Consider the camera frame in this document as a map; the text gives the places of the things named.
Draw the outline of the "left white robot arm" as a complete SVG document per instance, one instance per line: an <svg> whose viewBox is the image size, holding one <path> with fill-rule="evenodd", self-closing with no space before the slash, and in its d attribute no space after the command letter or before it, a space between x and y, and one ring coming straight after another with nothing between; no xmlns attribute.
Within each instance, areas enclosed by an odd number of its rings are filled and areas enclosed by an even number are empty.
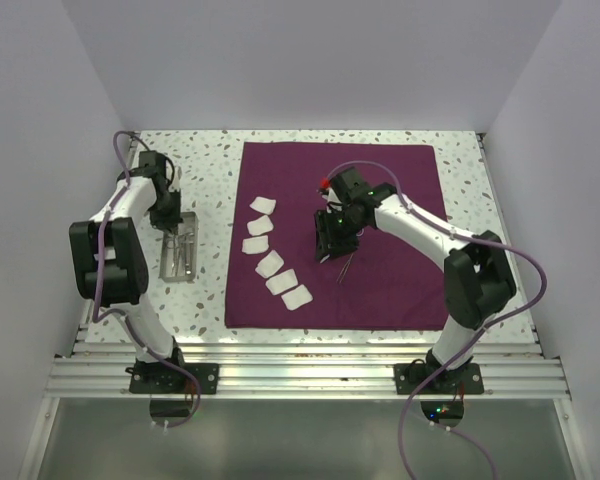
<svg viewBox="0 0 600 480"><path fill-rule="evenodd" d="M171 159L139 154L139 165L118 178L113 196L90 219L69 227L79 294L93 302L91 322L118 320L142 366L155 364L152 379L165 392L181 390L187 367L173 359L177 343L148 299L149 267L137 233L148 217L153 228L176 235L182 223L181 190Z"/></svg>

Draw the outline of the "steel forceps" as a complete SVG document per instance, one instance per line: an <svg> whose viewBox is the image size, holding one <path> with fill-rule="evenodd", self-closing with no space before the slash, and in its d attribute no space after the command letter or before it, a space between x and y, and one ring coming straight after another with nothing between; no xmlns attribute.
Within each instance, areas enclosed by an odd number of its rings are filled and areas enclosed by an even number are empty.
<svg viewBox="0 0 600 480"><path fill-rule="evenodd" d="M343 281L345 279L345 276L348 273L348 270L349 270L349 268L351 266L351 263L352 263L352 260L354 258L354 255L355 255L355 253L351 253L348 256L347 260L345 261L345 263L344 263L344 265L343 265L342 269L340 270L339 275L337 277L337 280L336 280L337 284L342 284L343 283Z"/></svg>

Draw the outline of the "steel hemostat clamp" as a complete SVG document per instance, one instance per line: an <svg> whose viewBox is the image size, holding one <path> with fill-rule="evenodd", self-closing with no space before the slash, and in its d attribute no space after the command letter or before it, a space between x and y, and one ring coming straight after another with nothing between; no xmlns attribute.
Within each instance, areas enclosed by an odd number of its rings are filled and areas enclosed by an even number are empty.
<svg viewBox="0 0 600 480"><path fill-rule="evenodd" d="M167 238L165 252L169 275L175 276L179 269L179 239L177 236Z"/></svg>

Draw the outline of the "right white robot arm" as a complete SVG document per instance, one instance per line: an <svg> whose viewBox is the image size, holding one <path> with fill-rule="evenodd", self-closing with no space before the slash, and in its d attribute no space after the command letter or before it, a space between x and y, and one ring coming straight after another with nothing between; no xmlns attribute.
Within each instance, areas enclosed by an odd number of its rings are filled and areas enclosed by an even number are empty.
<svg viewBox="0 0 600 480"><path fill-rule="evenodd" d="M501 239L491 231L456 229L415 204L397 180L373 186L351 162L325 179L319 193L326 206L314 215L317 261L354 253L359 232L373 228L442 271L448 319L425 357L423 375L434 391L450 391L471 362L471 341L517 293Z"/></svg>

